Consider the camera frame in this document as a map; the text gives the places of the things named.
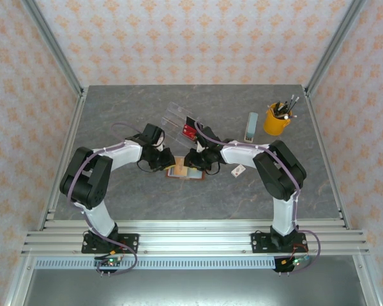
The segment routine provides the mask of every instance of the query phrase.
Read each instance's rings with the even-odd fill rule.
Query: yellow cup
[[[285,129],[285,126],[291,123],[290,119],[275,118],[274,112],[272,110],[274,109],[275,105],[276,103],[272,104],[271,107],[268,108],[266,121],[264,122],[264,131],[272,136],[281,135],[283,129]]]

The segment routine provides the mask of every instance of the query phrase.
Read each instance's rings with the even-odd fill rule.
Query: orange floral wallpaper
[[[383,272],[383,0],[367,1],[312,102],[351,223]]]
[[[37,0],[83,86],[307,84],[351,0]]]
[[[0,1],[0,305],[44,208],[76,96],[20,0]]]

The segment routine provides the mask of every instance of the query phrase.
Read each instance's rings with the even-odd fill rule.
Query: red object
[[[183,133],[183,135],[185,135],[185,137],[195,141],[197,130],[194,127],[191,127],[191,126],[185,124],[183,126],[183,132],[182,133]]]
[[[125,244],[126,245],[126,241],[125,240],[121,240],[120,241],[122,244]],[[126,251],[126,249],[124,249],[123,247],[119,247],[122,251]]]

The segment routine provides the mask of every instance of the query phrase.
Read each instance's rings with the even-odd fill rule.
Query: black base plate
[[[288,244],[277,247],[272,243],[270,233],[258,232],[251,234],[251,247],[253,253],[292,253],[294,252],[295,246],[297,247],[295,253],[306,253],[307,249],[298,246],[305,245],[306,248],[308,247],[308,244],[304,244],[303,240],[306,241],[306,235],[304,233],[296,232]]]
[[[122,254],[123,252],[129,252],[127,249],[123,249],[123,248],[116,249],[115,247],[117,246],[113,244],[112,246],[111,244],[106,244],[101,247],[100,247],[100,244],[98,244],[98,247],[95,247],[95,245],[92,242],[92,239],[93,238],[91,234],[86,233],[84,235],[84,242],[86,243],[86,245],[82,243],[82,248],[81,248],[82,254],[105,254],[105,253],[109,253],[112,249],[115,250],[117,254]],[[118,234],[117,241],[127,245],[128,247],[132,248],[135,251],[135,253],[138,253],[139,234]]]
[[[295,257],[290,258],[275,258],[275,269],[273,269],[275,272],[279,273],[287,273],[292,272],[295,269],[294,265]]]

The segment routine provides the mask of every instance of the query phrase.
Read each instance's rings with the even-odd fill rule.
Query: marker
[[[294,106],[295,106],[295,104],[298,102],[298,100],[299,100],[299,97],[296,98],[294,104],[292,104],[292,106],[289,108],[289,110],[287,111],[287,113],[289,113],[289,112],[291,111],[291,109],[294,108]]]
[[[291,107],[291,104],[292,104],[292,100],[294,99],[294,96],[295,95],[292,95],[292,97],[291,97],[291,101],[289,102],[289,104],[288,104],[288,108],[290,108]]]
[[[280,107],[280,101],[278,101],[278,103],[277,104],[275,104],[275,106],[274,106],[274,113],[276,113],[277,111],[278,111],[278,107]]]

